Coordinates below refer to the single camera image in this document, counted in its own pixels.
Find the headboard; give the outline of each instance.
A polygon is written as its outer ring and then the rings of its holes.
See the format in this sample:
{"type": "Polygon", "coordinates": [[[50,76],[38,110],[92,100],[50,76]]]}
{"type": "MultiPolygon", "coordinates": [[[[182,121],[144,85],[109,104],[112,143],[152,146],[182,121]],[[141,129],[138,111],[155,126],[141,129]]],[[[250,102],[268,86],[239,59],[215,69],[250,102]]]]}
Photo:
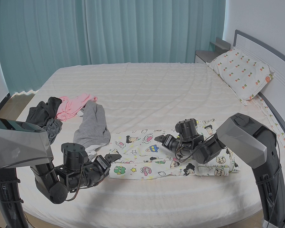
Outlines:
{"type": "Polygon", "coordinates": [[[268,64],[274,78],[259,93],[285,132],[285,55],[262,41],[236,30],[233,46],[268,64]]]}

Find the white bed sheet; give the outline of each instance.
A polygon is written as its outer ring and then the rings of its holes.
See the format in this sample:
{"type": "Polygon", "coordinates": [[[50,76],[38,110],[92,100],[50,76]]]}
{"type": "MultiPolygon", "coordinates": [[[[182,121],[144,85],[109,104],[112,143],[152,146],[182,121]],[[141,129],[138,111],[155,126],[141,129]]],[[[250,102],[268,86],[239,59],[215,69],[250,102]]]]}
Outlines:
{"type": "MultiPolygon", "coordinates": [[[[57,70],[19,116],[50,96],[91,93],[102,104],[110,132],[172,129],[186,118],[215,118],[218,125],[241,112],[270,126],[254,100],[244,106],[205,64],[123,63],[74,66],[57,70]]],[[[82,118],[63,123],[51,145],[54,165],[62,164],[61,144],[72,142],[82,118]]],[[[285,180],[285,150],[281,149],[285,180]]],[[[29,167],[17,169],[24,210],[65,228],[85,227],[220,227],[261,210],[249,166],[226,177],[167,176],[154,180],[106,178],[81,190],[75,200],[54,205],[36,188],[29,167]]]]}

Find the cartoon print blanket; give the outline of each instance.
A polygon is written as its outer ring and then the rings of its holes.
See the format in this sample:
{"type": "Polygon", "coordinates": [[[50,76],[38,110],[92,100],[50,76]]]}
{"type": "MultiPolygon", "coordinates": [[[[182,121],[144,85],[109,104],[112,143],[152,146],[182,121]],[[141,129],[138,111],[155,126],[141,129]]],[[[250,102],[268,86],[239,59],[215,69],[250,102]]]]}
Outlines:
{"type": "MultiPolygon", "coordinates": [[[[204,138],[213,135],[217,129],[215,119],[197,121],[197,132],[204,138]]],[[[171,130],[140,130],[111,134],[110,153],[118,153],[122,158],[111,166],[109,177],[119,179],[148,180],[166,175],[215,175],[227,176],[229,172],[239,171],[238,158],[228,148],[205,165],[188,159],[180,163],[174,153],[154,140],[156,136],[171,134],[178,136],[175,129],[171,130]]]]}

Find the pink clothing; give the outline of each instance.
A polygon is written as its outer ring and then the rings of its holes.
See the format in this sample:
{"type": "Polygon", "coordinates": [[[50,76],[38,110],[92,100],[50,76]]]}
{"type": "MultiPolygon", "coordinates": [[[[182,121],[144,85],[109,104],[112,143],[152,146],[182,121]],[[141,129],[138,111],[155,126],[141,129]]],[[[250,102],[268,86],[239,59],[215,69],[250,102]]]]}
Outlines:
{"type": "Polygon", "coordinates": [[[66,121],[69,118],[72,118],[76,115],[77,112],[81,110],[86,104],[87,101],[97,101],[96,96],[91,96],[90,94],[83,93],[74,99],[69,99],[67,96],[60,97],[62,103],[60,104],[56,118],[61,121],[66,121]]]}

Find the baseboard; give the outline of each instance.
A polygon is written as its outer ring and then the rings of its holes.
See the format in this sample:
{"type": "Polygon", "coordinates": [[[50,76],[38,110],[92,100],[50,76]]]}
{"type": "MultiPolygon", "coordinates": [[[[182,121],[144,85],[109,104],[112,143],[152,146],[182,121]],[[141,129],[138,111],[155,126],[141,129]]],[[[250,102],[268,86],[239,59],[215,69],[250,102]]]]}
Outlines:
{"type": "Polygon", "coordinates": [[[5,105],[6,102],[8,102],[8,99],[11,97],[10,93],[8,93],[6,95],[6,97],[4,97],[4,99],[0,102],[0,110],[2,109],[2,107],[5,105]]]}

